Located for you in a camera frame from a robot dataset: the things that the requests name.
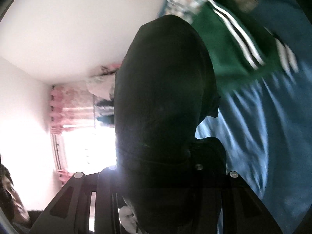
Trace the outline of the black leather jacket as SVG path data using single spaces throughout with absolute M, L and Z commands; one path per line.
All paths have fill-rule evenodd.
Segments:
M 218 116 L 207 48 L 183 19 L 140 27 L 116 75 L 118 186 L 144 233 L 217 233 L 226 154 L 197 126 Z

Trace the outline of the blue striped bed sheet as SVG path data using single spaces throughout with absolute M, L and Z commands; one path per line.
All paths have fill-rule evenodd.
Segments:
M 189 23 L 206 0 L 166 0 L 163 15 Z M 275 71 L 221 95 L 219 116 L 197 136 L 217 137 L 284 233 L 311 233 L 311 23 L 296 0 L 260 0 L 247 13 L 295 54 L 299 71 Z

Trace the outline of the pink window curtain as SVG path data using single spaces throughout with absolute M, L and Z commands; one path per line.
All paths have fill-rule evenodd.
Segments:
M 67 168 L 63 135 L 95 127 L 95 96 L 84 83 L 54 85 L 50 92 L 50 133 L 61 186 L 73 175 Z

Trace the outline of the green striped track jacket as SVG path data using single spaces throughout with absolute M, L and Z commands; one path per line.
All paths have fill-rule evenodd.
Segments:
M 293 51 L 234 0 L 206 0 L 192 22 L 209 52 L 220 95 L 275 71 L 299 71 Z

